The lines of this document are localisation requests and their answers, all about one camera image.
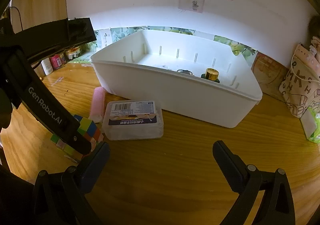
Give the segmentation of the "multicolour puzzle cube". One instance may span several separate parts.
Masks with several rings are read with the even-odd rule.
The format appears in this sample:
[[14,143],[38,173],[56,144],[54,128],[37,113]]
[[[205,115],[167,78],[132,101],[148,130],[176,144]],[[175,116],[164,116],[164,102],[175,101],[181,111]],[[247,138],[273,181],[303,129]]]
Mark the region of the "multicolour puzzle cube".
[[[78,131],[86,140],[91,142],[92,150],[94,150],[95,146],[103,141],[104,137],[101,133],[101,130],[93,120],[84,118],[77,114],[73,114],[73,117],[76,118],[76,120],[80,123]],[[64,153],[66,158],[70,159],[74,163],[79,163],[83,159],[84,155],[67,145],[58,136],[52,135],[50,141],[53,142],[56,147]]]

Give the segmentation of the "pink foam roll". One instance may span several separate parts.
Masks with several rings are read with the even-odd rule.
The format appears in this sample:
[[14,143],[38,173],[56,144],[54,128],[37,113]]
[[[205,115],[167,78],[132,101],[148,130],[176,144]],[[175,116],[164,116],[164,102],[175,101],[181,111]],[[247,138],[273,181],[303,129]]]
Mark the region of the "pink foam roll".
[[103,87],[94,89],[89,119],[93,120],[95,123],[103,121],[105,114],[105,94],[106,90]]

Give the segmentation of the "clear box with barcode label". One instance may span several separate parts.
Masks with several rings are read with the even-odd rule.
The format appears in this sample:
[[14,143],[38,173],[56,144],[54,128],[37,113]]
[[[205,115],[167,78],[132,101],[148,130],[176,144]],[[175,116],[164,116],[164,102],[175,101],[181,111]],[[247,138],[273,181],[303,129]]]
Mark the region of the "clear box with barcode label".
[[102,129],[109,140],[158,139],[164,133],[162,109],[152,100],[111,101]]

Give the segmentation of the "green jar gold lid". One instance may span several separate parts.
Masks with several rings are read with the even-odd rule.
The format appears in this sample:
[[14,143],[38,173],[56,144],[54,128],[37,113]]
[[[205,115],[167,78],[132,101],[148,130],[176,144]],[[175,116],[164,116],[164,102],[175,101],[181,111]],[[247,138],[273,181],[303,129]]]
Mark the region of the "green jar gold lid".
[[201,78],[219,83],[219,72],[213,68],[207,68],[206,72],[201,74]]

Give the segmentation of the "white spray bottle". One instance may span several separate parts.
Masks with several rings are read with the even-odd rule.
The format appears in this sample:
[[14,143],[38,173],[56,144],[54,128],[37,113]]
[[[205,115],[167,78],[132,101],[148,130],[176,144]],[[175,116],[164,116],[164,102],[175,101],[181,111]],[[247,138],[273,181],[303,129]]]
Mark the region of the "white spray bottle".
[[46,76],[52,74],[52,72],[54,71],[49,58],[42,60],[41,65]]

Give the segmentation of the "yellow juice carton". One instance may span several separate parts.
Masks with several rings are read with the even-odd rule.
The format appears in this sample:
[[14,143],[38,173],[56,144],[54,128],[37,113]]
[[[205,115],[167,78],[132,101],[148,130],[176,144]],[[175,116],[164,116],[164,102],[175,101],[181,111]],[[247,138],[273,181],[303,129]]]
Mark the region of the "yellow juice carton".
[[65,56],[68,60],[75,59],[80,56],[81,50],[80,47],[73,47],[67,51],[65,51]]

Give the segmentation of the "green tissue pack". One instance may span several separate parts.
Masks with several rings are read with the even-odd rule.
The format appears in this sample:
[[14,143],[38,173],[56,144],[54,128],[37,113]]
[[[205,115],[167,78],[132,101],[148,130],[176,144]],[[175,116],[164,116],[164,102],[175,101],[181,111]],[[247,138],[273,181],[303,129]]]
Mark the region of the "green tissue pack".
[[319,113],[308,107],[300,118],[306,139],[319,144]]

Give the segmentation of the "white plastic storage bin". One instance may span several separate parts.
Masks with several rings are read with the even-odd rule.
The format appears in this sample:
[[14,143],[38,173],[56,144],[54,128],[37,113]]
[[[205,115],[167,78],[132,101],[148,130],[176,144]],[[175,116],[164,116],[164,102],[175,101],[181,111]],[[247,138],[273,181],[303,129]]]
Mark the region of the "white plastic storage bin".
[[[159,54],[155,36],[145,40],[141,34],[91,56],[97,78],[109,93],[153,100],[164,110],[228,128],[236,127],[260,102],[263,93],[242,55],[205,59],[187,50],[183,55]],[[219,83],[201,78],[207,68],[219,72]]]

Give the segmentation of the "lettered canvas bag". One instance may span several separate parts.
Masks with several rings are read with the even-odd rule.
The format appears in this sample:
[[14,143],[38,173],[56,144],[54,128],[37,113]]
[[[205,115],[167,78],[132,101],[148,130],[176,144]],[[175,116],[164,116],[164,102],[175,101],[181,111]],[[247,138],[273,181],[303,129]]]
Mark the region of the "lettered canvas bag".
[[319,113],[319,62],[301,44],[296,46],[279,92],[293,116],[301,118],[308,108]]

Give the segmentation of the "brown haired doll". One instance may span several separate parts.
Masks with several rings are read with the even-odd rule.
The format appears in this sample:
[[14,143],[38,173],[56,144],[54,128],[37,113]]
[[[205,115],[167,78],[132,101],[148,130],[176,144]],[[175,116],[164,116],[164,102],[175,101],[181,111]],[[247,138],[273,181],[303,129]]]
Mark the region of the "brown haired doll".
[[320,25],[319,15],[313,16],[308,25],[308,35],[310,37],[309,50],[312,52],[312,54],[314,55],[314,57],[318,62],[320,62],[320,59],[319,59],[319,44],[320,44],[319,28],[320,26],[319,25]]

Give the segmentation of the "pink square wall sticker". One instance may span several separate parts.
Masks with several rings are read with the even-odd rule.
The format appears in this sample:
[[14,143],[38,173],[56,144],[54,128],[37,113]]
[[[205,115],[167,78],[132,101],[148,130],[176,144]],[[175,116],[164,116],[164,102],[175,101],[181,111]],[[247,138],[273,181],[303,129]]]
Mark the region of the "pink square wall sticker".
[[178,8],[180,10],[193,11],[203,13],[205,0],[179,0]]

